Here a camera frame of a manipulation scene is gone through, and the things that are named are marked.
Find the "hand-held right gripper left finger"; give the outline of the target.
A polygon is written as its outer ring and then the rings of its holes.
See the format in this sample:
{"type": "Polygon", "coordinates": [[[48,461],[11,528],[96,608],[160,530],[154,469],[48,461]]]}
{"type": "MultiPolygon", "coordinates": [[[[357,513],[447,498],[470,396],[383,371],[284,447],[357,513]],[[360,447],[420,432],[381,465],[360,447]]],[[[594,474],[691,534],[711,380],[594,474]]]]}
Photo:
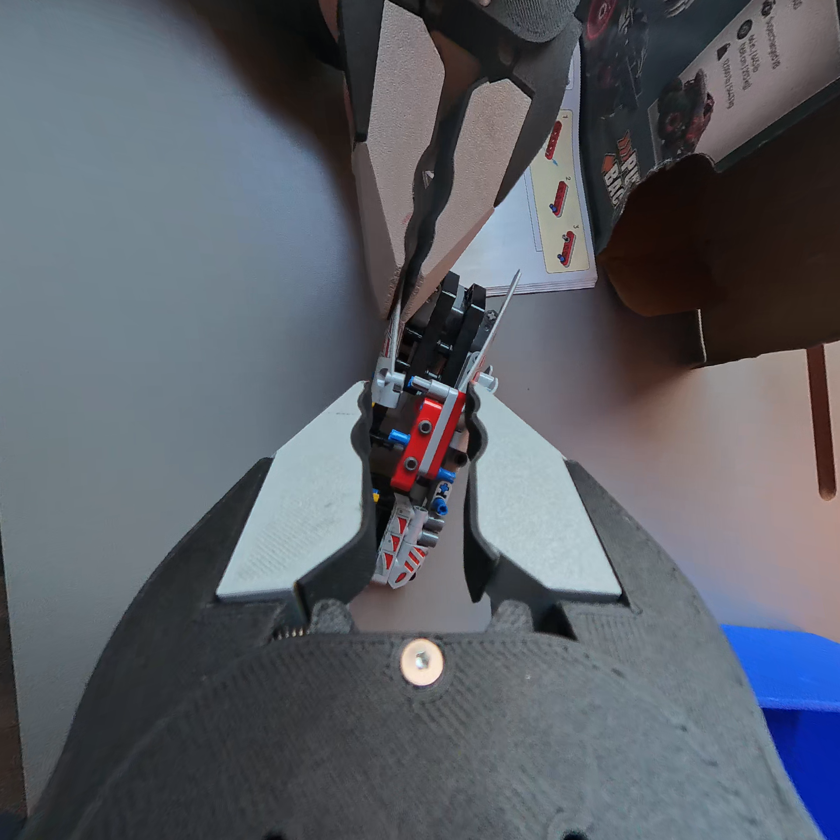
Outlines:
{"type": "Polygon", "coordinates": [[[280,447],[216,595],[222,602],[348,605],[375,567],[371,385],[354,383],[280,447]]]}

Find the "opened dark monster truck box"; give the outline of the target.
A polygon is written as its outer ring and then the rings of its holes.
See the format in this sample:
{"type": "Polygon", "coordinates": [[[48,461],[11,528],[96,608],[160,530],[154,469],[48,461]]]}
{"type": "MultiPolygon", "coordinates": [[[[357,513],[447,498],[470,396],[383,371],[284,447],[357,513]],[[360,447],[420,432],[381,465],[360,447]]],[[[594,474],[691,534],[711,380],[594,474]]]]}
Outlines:
{"type": "Polygon", "coordinates": [[[839,337],[835,1],[581,5],[596,260],[701,364],[839,337]]]}

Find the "grey red lego model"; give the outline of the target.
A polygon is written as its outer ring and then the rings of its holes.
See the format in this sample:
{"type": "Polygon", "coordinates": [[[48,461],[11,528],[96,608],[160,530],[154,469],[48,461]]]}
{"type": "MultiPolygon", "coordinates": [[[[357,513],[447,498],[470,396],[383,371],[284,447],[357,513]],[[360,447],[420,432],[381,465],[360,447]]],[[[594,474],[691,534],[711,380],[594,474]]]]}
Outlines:
{"type": "Polygon", "coordinates": [[[468,462],[468,389],[497,389],[487,353],[521,276],[517,270],[497,310],[488,309],[485,288],[461,288],[454,272],[427,300],[430,309],[408,321],[395,296],[371,382],[376,585],[404,587],[438,544],[468,462]]]}

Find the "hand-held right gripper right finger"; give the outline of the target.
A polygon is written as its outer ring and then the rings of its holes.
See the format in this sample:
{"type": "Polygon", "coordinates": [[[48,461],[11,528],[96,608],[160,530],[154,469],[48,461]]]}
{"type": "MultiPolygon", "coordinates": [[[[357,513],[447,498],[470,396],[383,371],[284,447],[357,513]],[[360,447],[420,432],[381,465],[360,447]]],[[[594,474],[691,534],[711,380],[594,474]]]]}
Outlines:
{"type": "Polygon", "coordinates": [[[494,602],[616,602],[623,593],[566,458],[484,387],[470,391],[465,541],[494,602]]]}

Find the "lego instruction booklet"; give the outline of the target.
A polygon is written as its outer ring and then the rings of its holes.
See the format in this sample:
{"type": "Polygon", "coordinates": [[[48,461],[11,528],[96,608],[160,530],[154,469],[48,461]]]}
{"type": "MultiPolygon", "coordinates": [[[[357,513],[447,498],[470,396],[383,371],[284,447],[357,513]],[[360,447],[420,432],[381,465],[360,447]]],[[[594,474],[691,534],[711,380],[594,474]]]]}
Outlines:
{"type": "Polygon", "coordinates": [[[464,287],[479,284],[489,297],[590,289],[597,280],[580,152],[581,48],[551,131],[509,194],[454,266],[464,287]]]}

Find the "large blue plastic bin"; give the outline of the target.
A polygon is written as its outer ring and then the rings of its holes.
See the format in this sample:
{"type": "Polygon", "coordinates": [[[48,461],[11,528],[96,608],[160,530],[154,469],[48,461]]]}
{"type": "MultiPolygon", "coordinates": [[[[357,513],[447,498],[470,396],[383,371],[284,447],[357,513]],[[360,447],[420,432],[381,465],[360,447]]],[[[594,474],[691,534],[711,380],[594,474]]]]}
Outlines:
{"type": "Polygon", "coordinates": [[[839,645],[812,633],[722,625],[795,790],[839,838],[839,645]]]}

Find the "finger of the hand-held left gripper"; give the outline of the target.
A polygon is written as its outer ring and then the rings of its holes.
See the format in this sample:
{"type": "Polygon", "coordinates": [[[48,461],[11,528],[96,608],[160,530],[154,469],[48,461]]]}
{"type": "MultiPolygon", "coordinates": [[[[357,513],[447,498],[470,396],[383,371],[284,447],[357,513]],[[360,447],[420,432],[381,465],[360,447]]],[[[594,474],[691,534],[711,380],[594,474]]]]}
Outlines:
{"type": "Polygon", "coordinates": [[[409,310],[424,305],[493,214],[530,104],[509,79],[486,81],[472,91],[455,147],[451,193],[437,218],[409,310]]]}
{"type": "Polygon", "coordinates": [[[446,2],[351,3],[351,163],[368,277],[381,315],[406,322],[432,295],[438,221],[453,181],[445,61],[433,37],[446,2]]]}

